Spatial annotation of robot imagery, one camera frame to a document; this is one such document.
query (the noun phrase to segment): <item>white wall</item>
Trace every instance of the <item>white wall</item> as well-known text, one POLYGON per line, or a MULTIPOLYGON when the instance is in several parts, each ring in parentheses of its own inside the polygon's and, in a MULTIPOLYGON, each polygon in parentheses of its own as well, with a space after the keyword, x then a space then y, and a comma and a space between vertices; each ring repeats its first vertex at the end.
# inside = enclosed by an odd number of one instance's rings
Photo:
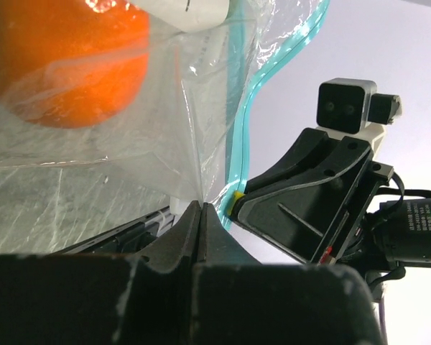
MULTIPOLYGON (((378 159, 395 166, 408 188, 431 189, 431 8, 400 0, 331 1, 318 36, 256 100, 251 176, 315 127, 318 86, 334 77, 371 79, 380 92, 402 97, 404 116, 378 159)), ((245 231, 232 234, 264 262, 291 261, 245 231)), ((431 270, 409 270, 386 299, 390 344, 431 344, 431 270)))

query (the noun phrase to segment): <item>ziplock bag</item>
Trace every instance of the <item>ziplock bag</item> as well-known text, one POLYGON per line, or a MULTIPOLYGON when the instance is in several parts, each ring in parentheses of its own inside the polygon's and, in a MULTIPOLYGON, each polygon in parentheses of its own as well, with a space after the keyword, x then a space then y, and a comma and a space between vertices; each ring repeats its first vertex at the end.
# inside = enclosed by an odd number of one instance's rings
POLYGON ((0 1, 0 252, 53 252, 167 196, 224 219, 253 98, 328 2, 230 6, 184 33, 124 0, 0 1))

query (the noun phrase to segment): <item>orange fruit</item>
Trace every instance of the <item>orange fruit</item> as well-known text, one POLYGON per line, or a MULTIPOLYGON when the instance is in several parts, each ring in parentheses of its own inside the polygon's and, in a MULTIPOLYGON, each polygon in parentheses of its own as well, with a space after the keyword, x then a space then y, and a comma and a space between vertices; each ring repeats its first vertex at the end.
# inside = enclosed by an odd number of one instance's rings
POLYGON ((148 40, 126 0, 0 0, 0 102, 44 126, 101 123, 139 92, 148 40))

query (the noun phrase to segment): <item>gray marble surface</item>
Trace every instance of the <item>gray marble surface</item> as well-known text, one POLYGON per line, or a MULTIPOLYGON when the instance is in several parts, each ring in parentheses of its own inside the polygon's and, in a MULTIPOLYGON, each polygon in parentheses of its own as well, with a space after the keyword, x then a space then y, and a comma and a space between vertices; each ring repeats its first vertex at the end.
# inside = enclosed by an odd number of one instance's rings
POLYGON ((0 254, 54 252, 169 203, 105 167, 0 170, 0 254))

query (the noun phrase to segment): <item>cable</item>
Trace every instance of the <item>cable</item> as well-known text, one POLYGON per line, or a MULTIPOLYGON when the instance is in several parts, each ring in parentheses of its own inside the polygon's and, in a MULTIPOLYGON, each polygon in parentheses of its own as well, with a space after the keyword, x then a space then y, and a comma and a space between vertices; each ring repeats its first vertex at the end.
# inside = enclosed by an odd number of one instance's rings
POLYGON ((393 181, 396 183, 399 190, 397 192, 400 195, 400 198, 396 203, 391 205, 390 207, 383 208, 378 210, 374 213, 368 213, 366 215, 366 218, 368 220, 368 223, 370 224, 370 231, 373 231, 377 226, 384 223, 388 219, 392 217, 393 214, 395 214, 402 206, 402 202, 404 201, 404 195, 405 195, 405 187, 404 183, 402 182, 400 176, 396 173, 393 174, 393 181))
POLYGON ((400 266, 392 270, 387 275, 384 275, 383 277, 376 278, 375 280, 373 280, 369 284, 369 288, 371 289, 371 291, 374 291, 377 285, 382 284, 383 282, 386 282, 388 280, 402 279, 403 277, 405 277, 405 274, 406 274, 405 267, 404 265, 401 264, 400 266))
POLYGON ((386 332, 386 317, 385 317, 385 297, 382 297, 379 303, 379 323, 383 342, 388 345, 388 332, 386 332))
MULTIPOLYGON (((400 196, 401 191, 394 188, 379 188, 376 192, 378 196, 400 196)), ((431 199, 431 190, 425 189, 406 189, 404 192, 404 196, 417 196, 419 198, 431 199)))

